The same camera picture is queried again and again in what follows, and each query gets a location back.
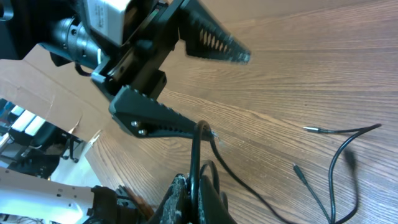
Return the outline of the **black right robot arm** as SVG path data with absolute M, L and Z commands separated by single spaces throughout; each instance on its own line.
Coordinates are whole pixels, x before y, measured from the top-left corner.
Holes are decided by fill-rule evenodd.
M 178 174 L 146 218 L 122 189 L 65 185 L 1 168 L 1 213 L 57 223 L 234 223 L 227 204 L 204 175 L 191 205 L 187 181 Z

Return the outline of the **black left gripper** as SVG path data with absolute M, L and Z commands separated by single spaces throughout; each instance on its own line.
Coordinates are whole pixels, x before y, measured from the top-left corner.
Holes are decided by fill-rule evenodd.
M 90 28 L 98 46 L 90 78 L 111 100 L 112 119 L 137 138 L 187 138 L 196 122 L 159 103 L 166 84 L 160 66 L 181 38 L 187 55 L 247 64 L 250 50 L 229 33 L 198 0 L 134 1 L 137 12 L 118 47 Z

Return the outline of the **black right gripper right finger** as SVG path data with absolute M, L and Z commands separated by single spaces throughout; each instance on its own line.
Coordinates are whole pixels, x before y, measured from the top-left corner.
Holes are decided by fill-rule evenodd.
M 198 190 L 198 222 L 200 224 L 237 224 L 206 175 L 201 177 Z

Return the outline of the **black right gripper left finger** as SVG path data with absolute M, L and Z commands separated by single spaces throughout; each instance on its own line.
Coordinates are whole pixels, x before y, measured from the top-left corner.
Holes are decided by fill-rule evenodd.
M 147 224 L 183 224 L 187 222 L 188 205 L 187 180 L 177 174 L 170 184 L 158 209 Z

